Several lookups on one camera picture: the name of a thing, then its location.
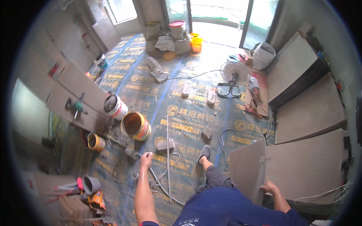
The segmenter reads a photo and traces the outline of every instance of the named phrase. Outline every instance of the metal rod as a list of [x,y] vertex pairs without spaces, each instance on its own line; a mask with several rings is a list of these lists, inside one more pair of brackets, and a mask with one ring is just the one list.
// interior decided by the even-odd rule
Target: metal rod
[[167,108],[167,174],[168,174],[168,192],[170,197],[170,203],[172,203],[171,183],[170,183],[170,147],[168,140],[168,108]]

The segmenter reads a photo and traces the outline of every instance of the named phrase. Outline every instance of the white plastic bucket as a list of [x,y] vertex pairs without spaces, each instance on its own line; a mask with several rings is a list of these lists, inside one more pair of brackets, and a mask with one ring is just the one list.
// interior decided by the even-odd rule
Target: white plastic bucket
[[[110,98],[116,97],[116,103],[112,104],[109,103]],[[103,104],[103,110],[106,112],[107,115],[113,117],[117,120],[122,120],[124,116],[128,113],[128,107],[118,95],[111,95],[107,97]]]

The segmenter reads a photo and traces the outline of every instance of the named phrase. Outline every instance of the gray slipper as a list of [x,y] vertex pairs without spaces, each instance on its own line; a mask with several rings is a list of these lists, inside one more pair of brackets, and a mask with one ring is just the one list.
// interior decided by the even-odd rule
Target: gray slipper
[[210,153],[211,153],[211,147],[209,145],[205,145],[202,150],[201,150],[201,153],[199,155],[199,157],[197,158],[197,163],[199,163],[199,160],[202,156],[206,156],[206,158],[208,158],[210,156]]

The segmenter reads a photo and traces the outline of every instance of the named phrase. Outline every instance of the glass door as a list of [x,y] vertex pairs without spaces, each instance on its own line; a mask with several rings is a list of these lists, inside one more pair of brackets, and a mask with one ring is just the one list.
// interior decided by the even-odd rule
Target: glass door
[[253,49],[270,32],[279,0],[249,0],[240,48]]
[[190,0],[165,0],[169,22],[183,20],[186,30],[192,32]]

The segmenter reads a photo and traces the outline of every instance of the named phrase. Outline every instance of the bucket of mortar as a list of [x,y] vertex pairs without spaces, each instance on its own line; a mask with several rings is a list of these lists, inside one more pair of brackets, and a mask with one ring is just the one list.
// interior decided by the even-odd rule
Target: bucket of mortar
[[95,133],[89,133],[88,135],[88,147],[91,150],[97,150],[101,152],[106,146],[106,141]]
[[105,60],[105,56],[104,54],[100,54],[99,56],[97,56],[97,58],[95,59],[94,63],[101,68],[101,70],[104,70],[108,67],[108,62]]
[[151,125],[140,113],[130,112],[121,122],[121,131],[135,140],[144,141],[151,136]]
[[84,191],[87,195],[93,195],[101,189],[101,183],[95,177],[85,175],[82,180]]
[[107,97],[103,104],[103,110],[112,118],[119,121],[128,113],[128,107],[118,95]]

